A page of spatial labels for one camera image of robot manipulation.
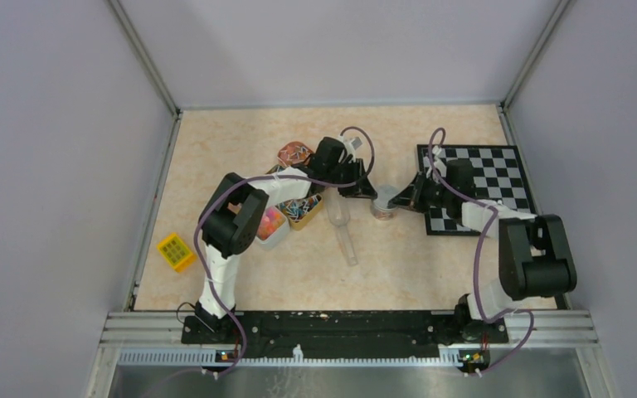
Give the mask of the clear glass jar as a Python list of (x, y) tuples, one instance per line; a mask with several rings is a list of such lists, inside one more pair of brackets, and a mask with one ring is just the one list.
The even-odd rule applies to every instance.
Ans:
[(395, 216), (396, 208), (393, 211), (379, 211), (378, 209), (372, 206), (372, 202), (371, 202), (370, 210), (371, 210), (371, 214), (379, 221), (388, 221)]

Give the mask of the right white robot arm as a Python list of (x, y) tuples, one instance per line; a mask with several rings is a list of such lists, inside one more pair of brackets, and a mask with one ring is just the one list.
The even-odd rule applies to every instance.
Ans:
[[(461, 226), (479, 233), (474, 252), (473, 289), (456, 306), (455, 335), (474, 342), (487, 323), (515, 312), (530, 298), (550, 298), (577, 286), (576, 266), (563, 220), (557, 215), (515, 211), (499, 201), (474, 198), (474, 168), (466, 159), (429, 160), (414, 180), (411, 204), (445, 210)], [(486, 239), (498, 242), (498, 277), (480, 283)]]

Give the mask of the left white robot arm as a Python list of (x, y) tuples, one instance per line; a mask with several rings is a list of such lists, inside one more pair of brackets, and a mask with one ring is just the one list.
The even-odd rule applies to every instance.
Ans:
[(375, 163), (375, 158), (359, 158), (354, 142), (341, 133), (322, 138), (306, 160), (278, 172), (254, 177), (229, 172), (221, 179), (194, 231), (206, 276), (194, 316), (209, 340), (224, 342), (232, 333), (240, 258), (253, 244), (265, 211), (327, 188), (346, 198), (375, 199), (377, 192), (369, 180)]

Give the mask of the silver round lid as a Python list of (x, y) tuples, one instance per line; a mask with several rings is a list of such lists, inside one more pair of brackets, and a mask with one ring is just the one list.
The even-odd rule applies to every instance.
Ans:
[(393, 211), (396, 207), (390, 204), (390, 200), (396, 197), (400, 190), (392, 185), (384, 184), (376, 188), (377, 197), (372, 201), (372, 206), (379, 211)]

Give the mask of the clear plastic scoop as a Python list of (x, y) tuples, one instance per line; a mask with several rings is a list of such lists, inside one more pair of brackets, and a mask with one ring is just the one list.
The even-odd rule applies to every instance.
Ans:
[(324, 193), (324, 198), (328, 219), (336, 231), (338, 243), (344, 258), (348, 266), (355, 266), (358, 264), (358, 258), (348, 230), (351, 215), (347, 200), (339, 194), (337, 188), (329, 188)]

